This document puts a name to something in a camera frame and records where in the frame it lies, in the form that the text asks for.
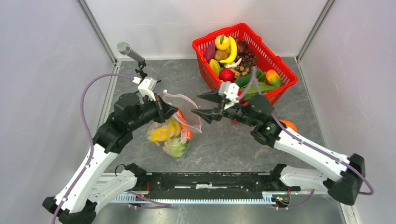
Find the yellow banana bunch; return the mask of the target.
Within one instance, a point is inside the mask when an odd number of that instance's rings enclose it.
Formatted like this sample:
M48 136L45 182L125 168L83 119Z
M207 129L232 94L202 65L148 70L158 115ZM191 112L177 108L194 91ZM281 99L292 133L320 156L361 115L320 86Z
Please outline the yellow banana bunch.
M181 126L177 120L170 119L165 124L154 123L147 131L147 139L151 142L167 141L181 134Z

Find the orange carrot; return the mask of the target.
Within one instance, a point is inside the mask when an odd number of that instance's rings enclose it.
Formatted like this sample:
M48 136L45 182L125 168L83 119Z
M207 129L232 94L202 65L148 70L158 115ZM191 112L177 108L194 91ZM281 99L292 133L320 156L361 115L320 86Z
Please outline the orange carrot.
M176 119L180 123L182 133L183 133L185 139L191 140L191 138L193 137L194 134L189 126L189 123L185 119L185 116L183 115L183 113L180 109L178 109L178 111L176 112Z

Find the clear pink zip top bag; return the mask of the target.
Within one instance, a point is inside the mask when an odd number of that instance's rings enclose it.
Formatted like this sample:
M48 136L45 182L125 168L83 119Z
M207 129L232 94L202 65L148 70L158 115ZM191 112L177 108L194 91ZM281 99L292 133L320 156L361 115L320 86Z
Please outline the clear pink zip top bag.
M182 94L163 91L165 103L175 106L175 112L163 123L154 122L146 132L147 140L155 143L170 157L181 159L187 153L190 142L196 134L202 133L201 118L192 113L197 104Z

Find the brown twig nut bunch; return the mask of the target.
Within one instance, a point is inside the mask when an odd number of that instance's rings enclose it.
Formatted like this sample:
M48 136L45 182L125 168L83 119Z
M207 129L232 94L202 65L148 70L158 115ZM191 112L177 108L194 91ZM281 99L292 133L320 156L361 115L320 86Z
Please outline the brown twig nut bunch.
M249 59L245 61L244 63L241 62L238 67L234 69L230 69L234 73L234 78L239 78L241 76L245 76L246 74L248 74L252 69L252 67L256 65L258 58L259 57L255 57L253 59Z

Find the green cucumber toy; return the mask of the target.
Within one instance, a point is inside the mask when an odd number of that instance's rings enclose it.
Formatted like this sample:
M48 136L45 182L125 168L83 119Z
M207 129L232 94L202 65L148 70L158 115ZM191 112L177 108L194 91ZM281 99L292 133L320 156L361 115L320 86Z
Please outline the green cucumber toy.
M234 81L234 83L237 84L240 88L242 88L242 87L248 85L248 83L251 80L252 74L253 73L250 72L250 73L246 74L245 76L241 76L241 77L237 78Z

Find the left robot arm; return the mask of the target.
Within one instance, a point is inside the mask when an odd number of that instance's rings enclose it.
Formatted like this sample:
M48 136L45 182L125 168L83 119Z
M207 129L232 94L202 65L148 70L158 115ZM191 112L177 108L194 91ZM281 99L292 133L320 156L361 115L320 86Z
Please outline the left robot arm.
M47 197L43 207L63 224L91 224L98 212L121 193L147 184L146 171L136 164L128 165L117 177L95 189L108 167L133 139L133 131L154 121L163 123L178 109L164 102L159 95L153 99L126 93L114 104L114 112L99 127L91 140L90 151L69 183L56 196Z

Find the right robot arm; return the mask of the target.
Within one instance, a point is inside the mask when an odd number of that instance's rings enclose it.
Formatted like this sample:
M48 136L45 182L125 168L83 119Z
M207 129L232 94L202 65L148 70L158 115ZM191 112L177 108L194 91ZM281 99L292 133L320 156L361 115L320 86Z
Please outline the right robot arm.
M251 126L251 135L258 143L289 153L312 166L304 169L277 165L269 181L273 189L287 186L327 191L345 205L354 205L357 196L363 193L365 160L361 155L340 154L301 136L274 116L274 108L264 95L256 94L247 105L237 103L233 91L214 90L198 97L218 103L212 109L192 110L207 123L228 118Z

